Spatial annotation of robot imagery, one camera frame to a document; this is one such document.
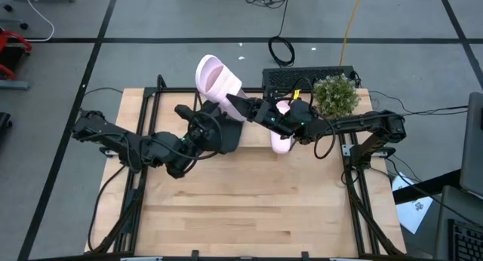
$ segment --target concrete floor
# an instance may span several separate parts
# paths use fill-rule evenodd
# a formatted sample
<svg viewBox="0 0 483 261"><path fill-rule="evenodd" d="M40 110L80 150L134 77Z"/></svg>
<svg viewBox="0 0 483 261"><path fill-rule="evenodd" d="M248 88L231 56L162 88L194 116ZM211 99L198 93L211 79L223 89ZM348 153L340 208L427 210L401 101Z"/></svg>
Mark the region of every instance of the concrete floor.
<svg viewBox="0 0 483 261"><path fill-rule="evenodd" d="M449 0L467 38L483 38L480 1ZM26 37L45 37L50 32L27 3L0 3L9 3L15 10L12 14L0 11L0 17L22 18L30 25L28 31L8 24L2 27ZM341 38L354 3L290 0L282 36ZM86 43L35 43L32 56L19 71L19 78L28 81L31 89L0 91L0 112L11 113L14 121L0 148L1 260L17 258L108 4L109 0L35 3L56 26L55 38L90 39ZM106 38L236 37L250 41L276 35L282 14L282 8L259 8L244 0L117 0ZM362 0L350 37L454 38L450 44L436 40L387 44L380 39L373 44L347 45L344 63L355 67L363 85L400 98L408 109L459 106L467 103L470 92L481 91L441 0ZM337 65L341 44L311 41L315 40L294 44L295 66ZM170 87L192 87L195 66L205 54L220 57L247 87L259 87L262 69L277 67L265 42L242 46L216 43L216 39L211 43L157 42L102 44L87 89L153 86L159 73ZM471 49L483 60L483 45L471 45ZM397 102L374 97L380 101L379 109L401 111ZM99 109L114 121L120 98L117 93L100 91L84 98L82 108ZM408 117L408 138L395 145L397 155L423 180L459 168L465 120L465 115ZM30 258L82 253L104 162L95 145L69 142ZM411 249L432 252L437 212L433 204L418 233L405 233Z"/></svg>

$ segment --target wooden tabletop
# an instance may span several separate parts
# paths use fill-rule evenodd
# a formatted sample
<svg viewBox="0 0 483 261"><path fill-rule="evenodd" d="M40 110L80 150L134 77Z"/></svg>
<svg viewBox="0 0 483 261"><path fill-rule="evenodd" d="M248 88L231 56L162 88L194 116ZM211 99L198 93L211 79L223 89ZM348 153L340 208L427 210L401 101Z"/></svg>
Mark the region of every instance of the wooden tabletop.
<svg viewBox="0 0 483 261"><path fill-rule="evenodd" d="M125 89L118 126L136 130L142 94L143 89ZM361 101L354 113L372 110L368 91L358 90L358 95ZM174 107L192 106L193 99L190 93L162 94L155 131L183 136L187 122L174 113ZM251 133L243 133L241 148L199 161L183 179L173 179L165 167L149 169L136 255L190 256L192 250L199 250L201 256L297 257L302 251L311 257L357 256L349 199L340 181L343 165L338 140L323 160L314 157L313 144L296 145L290 153L277 155L268 145L268 130L245 124L249 127L244 131ZM359 133L359 142L368 136ZM321 140L318 153L325 152L330 142L331 137ZM386 171L383 159L373 158L371 163ZM107 159L103 183L119 168L117 158ZM405 251L388 178L373 170L365 173L374 219ZM116 177L100 199L94 246L119 217L127 174ZM361 226L366 252L370 252L362 218Z"/></svg>

